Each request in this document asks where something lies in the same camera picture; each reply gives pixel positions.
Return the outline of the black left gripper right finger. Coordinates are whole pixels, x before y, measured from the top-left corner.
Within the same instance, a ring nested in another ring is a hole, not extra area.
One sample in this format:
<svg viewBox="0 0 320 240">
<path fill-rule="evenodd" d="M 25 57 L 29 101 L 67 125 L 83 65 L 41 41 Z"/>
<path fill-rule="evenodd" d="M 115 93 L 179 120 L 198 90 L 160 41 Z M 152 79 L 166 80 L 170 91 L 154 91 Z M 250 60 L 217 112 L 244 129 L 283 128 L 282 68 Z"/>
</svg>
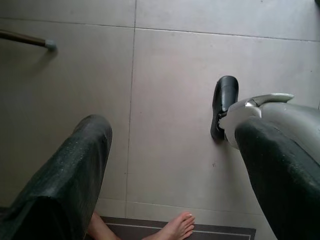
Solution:
<svg viewBox="0 0 320 240">
<path fill-rule="evenodd" d="M 274 124 L 258 117 L 240 123 L 235 139 L 277 240 L 320 240 L 320 165 Z"/>
</svg>

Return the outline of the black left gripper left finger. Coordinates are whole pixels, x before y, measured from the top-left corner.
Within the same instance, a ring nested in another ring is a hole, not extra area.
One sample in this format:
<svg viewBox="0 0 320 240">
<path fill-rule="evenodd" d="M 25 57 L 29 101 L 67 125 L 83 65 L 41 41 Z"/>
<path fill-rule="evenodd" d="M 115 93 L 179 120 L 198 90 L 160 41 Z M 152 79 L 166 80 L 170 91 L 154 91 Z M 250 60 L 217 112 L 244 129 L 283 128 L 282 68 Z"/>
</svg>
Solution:
<svg viewBox="0 0 320 240">
<path fill-rule="evenodd" d="M 82 119 L 7 209 L 0 240 L 84 240 L 111 145 L 104 117 Z"/>
</svg>

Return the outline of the dark brown striped doormat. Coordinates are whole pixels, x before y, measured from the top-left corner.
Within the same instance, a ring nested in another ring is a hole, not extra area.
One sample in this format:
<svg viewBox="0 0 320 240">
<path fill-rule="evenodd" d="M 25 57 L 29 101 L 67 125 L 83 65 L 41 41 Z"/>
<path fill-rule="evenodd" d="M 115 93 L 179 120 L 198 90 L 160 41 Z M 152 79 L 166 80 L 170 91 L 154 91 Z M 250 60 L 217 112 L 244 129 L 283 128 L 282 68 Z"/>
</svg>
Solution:
<svg viewBox="0 0 320 240">
<path fill-rule="evenodd" d="M 102 217 L 106 225 L 122 240 L 141 240 L 161 230 L 163 221 Z M 186 240 L 255 240 L 254 228 L 196 224 Z"/>
</svg>

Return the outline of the black robot foot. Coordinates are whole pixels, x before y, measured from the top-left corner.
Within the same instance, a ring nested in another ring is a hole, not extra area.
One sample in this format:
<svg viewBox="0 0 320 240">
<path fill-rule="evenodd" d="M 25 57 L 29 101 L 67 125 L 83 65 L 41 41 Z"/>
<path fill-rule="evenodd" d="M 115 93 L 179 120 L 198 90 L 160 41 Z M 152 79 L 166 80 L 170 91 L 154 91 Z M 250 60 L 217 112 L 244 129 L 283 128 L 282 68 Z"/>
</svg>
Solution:
<svg viewBox="0 0 320 240">
<path fill-rule="evenodd" d="M 220 127 L 220 120 L 227 115 L 229 107 L 238 101 L 238 94 L 239 84 L 234 76 L 222 76 L 215 85 L 210 127 L 210 134 L 215 142 L 225 139 L 225 130 Z"/>
</svg>

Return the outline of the brown table leg grey cap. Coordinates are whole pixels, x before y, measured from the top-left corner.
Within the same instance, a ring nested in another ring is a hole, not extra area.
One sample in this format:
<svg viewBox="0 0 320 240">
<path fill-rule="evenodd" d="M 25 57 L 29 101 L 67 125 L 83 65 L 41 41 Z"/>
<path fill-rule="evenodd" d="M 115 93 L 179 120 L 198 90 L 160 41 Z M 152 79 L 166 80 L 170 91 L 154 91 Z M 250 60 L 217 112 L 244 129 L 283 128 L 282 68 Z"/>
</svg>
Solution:
<svg viewBox="0 0 320 240">
<path fill-rule="evenodd" d="M 57 45 L 52 40 L 33 37 L 30 35 L 25 35 L 25 34 L 7 31 L 3 29 L 0 29 L 0 39 L 34 45 L 34 46 L 46 48 L 49 51 L 55 51 L 57 49 Z"/>
</svg>

